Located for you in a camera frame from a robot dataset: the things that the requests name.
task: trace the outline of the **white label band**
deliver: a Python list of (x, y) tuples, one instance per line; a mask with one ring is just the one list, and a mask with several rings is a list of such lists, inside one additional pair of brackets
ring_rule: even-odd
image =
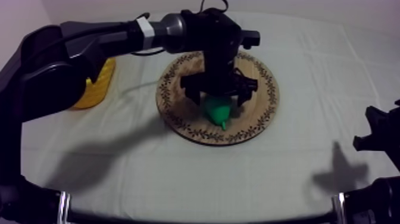
[(141, 17), (136, 21), (139, 24), (140, 28), (142, 29), (144, 35), (143, 50), (150, 49), (153, 44), (153, 38), (155, 36), (154, 29), (145, 17)]

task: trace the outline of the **white tablecloth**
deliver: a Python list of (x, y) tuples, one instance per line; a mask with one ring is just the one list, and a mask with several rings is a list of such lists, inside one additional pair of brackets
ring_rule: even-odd
[(23, 174), (72, 193), (74, 209), (198, 222), (324, 213), (332, 195), (398, 175), (385, 153), (358, 153), (352, 139), (370, 133), (366, 107), (387, 111), (400, 99), (400, 39), (282, 15), (228, 15), (260, 31), (261, 46), (248, 52), (279, 85), (277, 114), (261, 135), (223, 148), (181, 138), (155, 104), (157, 80), (177, 55), (125, 55), (101, 104), (24, 124)]

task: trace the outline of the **engraved floral border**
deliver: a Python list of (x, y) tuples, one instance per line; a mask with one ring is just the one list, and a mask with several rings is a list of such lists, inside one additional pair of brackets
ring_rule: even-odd
[(170, 99), (171, 92), (168, 86), (172, 83), (172, 79), (176, 76), (176, 71), (178, 70), (179, 65), (201, 55), (202, 53), (199, 51), (182, 55), (170, 66), (168, 72), (162, 77), (162, 83), (158, 87), (162, 98), (161, 105), (164, 107), (162, 113), (164, 113), (164, 115), (172, 122), (172, 125), (176, 129), (187, 132), (192, 138), (200, 137), (201, 139), (212, 139), (215, 143), (227, 141), (229, 144), (234, 144), (236, 142), (242, 142), (246, 139), (252, 138), (262, 132), (266, 128), (266, 123), (270, 121), (271, 115), (276, 112), (278, 103), (277, 88), (276, 84), (274, 83), (273, 76), (268, 73), (268, 70), (265, 68), (265, 66), (253, 56), (244, 52), (239, 52), (236, 58), (253, 62), (261, 77), (264, 78), (265, 85), (268, 87), (267, 93), (269, 96), (268, 100), (270, 105), (265, 112), (263, 112), (260, 118), (257, 119), (257, 124), (250, 126), (247, 128), (247, 130), (241, 130), (234, 135), (224, 136), (220, 133), (212, 133), (202, 129), (193, 129), (191, 128), (190, 124), (185, 123), (182, 118), (176, 116), (170, 110), (172, 101)]

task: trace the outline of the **cable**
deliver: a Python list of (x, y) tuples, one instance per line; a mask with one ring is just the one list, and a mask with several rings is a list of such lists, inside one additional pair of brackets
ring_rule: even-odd
[[(225, 3), (225, 10), (221, 10), (221, 12), (225, 13), (226, 11), (228, 11), (229, 3), (228, 3), (228, 0), (222, 0), (222, 1)], [(202, 0), (202, 1), (201, 1), (199, 13), (203, 12), (203, 9), (204, 9), (204, 2), (205, 2), (205, 0)]]
[(130, 54), (135, 55), (135, 56), (152, 56), (152, 55), (163, 53), (164, 51), (165, 51), (164, 49), (161, 49), (161, 50), (149, 52), (149, 53), (130, 53)]

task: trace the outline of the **white wall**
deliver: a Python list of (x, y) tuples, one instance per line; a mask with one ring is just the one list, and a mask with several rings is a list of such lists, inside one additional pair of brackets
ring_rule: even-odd
[[(142, 12), (198, 11), (201, 0), (43, 0), (54, 23), (99, 21)], [(222, 6), (206, 0), (206, 6)], [(400, 0), (229, 0), (230, 11), (294, 15), (365, 27), (400, 36)]]
[(0, 0), (0, 68), (25, 35), (49, 23), (40, 0)]

